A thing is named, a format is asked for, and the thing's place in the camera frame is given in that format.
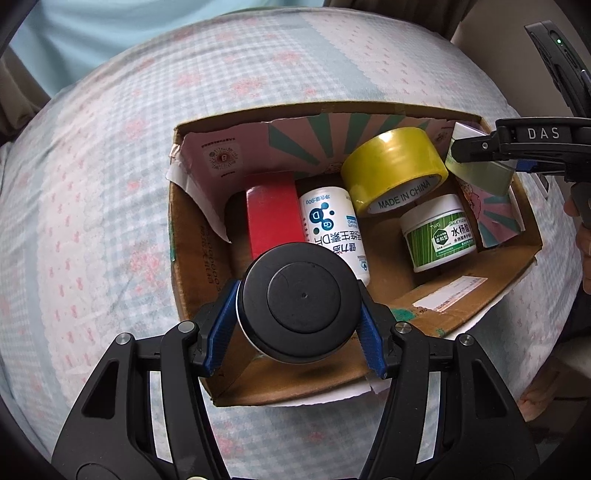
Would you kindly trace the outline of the person's right hand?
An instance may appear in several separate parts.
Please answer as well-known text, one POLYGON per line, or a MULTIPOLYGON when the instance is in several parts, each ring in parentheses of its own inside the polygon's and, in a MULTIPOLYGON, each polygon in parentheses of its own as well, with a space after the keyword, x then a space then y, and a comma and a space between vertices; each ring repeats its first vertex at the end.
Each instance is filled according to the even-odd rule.
MULTIPOLYGON (((572 217, 578 218, 580 217, 579 211, 573 202, 572 197, 570 197, 564 205, 565 213, 572 217)), ((577 235, 576 235, 576 245, 578 249, 581 251, 582 257, 582 270, 583 270, 583 289, 586 294, 590 295, 591 293, 591 256, 590 256, 590 247, 591 247, 591 236, 590 230, 587 229, 584 225, 578 227, 577 235)))

